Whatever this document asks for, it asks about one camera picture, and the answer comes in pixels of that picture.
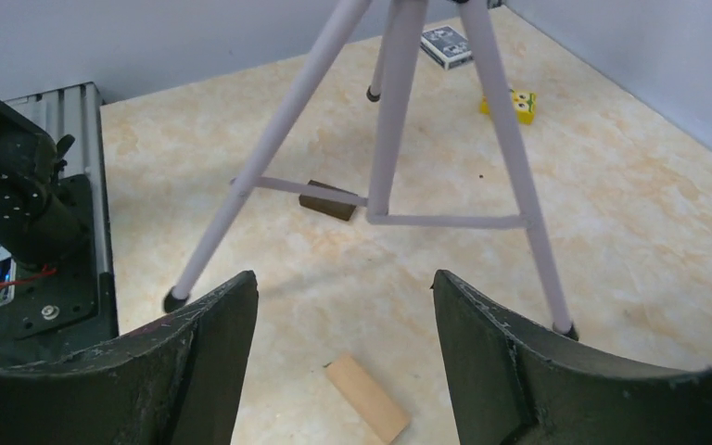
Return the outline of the white music stand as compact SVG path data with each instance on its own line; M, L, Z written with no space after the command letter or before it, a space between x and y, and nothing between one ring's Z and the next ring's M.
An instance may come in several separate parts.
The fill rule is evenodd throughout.
M375 225L490 230L522 228L527 234L544 296L553 318L553 330L573 340L579 338L556 269L488 5L484 1L459 1L456 5L471 46L482 94L488 102L490 118L518 207L517 214L471 217L400 215L389 211L390 193L426 20L426 1L393 1L389 6L387 27L382 36L373 80L368 87L369 98L378 103L379 111L367 196L360 197L317 185L293 183L265 176L266 169L286 140L289 131L370 6L367 1L341 1L324 25L259 143L233 180L227 198L198 241L174 286L164 297L164 312L174 312L186 304L194 284L209 264L228 229L253 190L260 187L362 206L367 209L368 221Z

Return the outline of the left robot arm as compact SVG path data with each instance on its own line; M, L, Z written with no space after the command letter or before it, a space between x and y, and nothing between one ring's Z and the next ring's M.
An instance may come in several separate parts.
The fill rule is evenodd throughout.
M0 100L0 246L32 270L89 255L93 229L90 192L81 175L63 180L76 138L54 139Z

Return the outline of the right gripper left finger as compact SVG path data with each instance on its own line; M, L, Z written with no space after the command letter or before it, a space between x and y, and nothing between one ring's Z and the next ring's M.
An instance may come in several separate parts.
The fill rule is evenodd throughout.
M0 369L0 444L227 444L259 292L252 271L120 337Z

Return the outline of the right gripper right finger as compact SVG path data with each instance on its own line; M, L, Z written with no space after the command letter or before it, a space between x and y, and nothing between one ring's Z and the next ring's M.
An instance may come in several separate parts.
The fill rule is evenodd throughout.
M712 368L607 353L489 299L456 274L432 284L463 444L712 444Z

